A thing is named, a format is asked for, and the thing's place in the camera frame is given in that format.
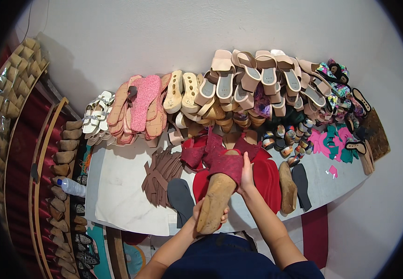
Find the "black insole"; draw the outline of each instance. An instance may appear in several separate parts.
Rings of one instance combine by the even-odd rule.
[[[305,173],[304,166],[302,164],[295,165],[291,170],[291,175],[293,182],[297,186],[297,196],[299,198],[301,208],[304,208],[304,211],[308,211],[312,205],[308,195],[309,181],[307,180],[307,174]]]
[[[177,211],[176,227],[180,229],[192,216],[194,201],[188,183],[184,179],[175,178],[168,183],[168,200]]]

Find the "hand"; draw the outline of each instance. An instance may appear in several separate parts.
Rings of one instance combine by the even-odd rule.
[[[248,152],[243,154],[242,181],[237,188],[237,192],[243,195],[246,191],[255,188],[253,181],[253,170],[251,168]]]
[[[200,211],[202,210],[202,204],[205,198],[201,199],[193,208],[192,210],[192,217],[195,220],[195,226],[197,226],[198,223],[198,216],[200,215]],[[223,210],[223,216],[221,216],[220,223],[225,224],[228,220],[228,212],[229,212],[229,206]]]

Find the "person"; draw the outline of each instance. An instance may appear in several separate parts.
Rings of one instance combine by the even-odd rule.
[[[203,198],[194,206],[192,217],[182,229],[155,252],[135,278],[324,278],[316,264],[307,261],[294,245],[282,221],[257,191],[247,152],[243,155],[242,181],[237,192],[276,265],[263,254],[253,252],[250,242],[235,235],[214,233],[194,242]],[[221,223],[227,221],[228,211],[226,208]]]

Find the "cork board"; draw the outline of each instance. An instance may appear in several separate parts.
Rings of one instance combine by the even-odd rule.
[[[372,108],[367,117],[361,121],[361,125],[374,131],[373,136],[368,141],[375,161],[378,161],[378,159],[391,152],[383,125],[374,108]]]

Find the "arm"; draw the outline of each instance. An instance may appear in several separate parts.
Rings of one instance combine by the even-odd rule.
[[[295,263],[306,261],[299,249],[288,236],[282,221],[268,207],[264,198],[254,186],[252,168],[248,153],[243,155],[242,183],[237,190],[242,195],[262,237],[270,248],[271,255],[280,269]]]
[[[166,269],[179,260],[186,252],[189,245],[192,244],[195,237],[198,235],[196,231],[198,215],[202,209],[202,204],[205,198],[200,200],[193,209],[193,215],[182,229],[169,239],[163,246],[155,252],[149,263],[138,273],[135,278],[143,279],[158,279],[161,278]],[[221,223],[224,224],[228,218],[229,207],[223,212]]]

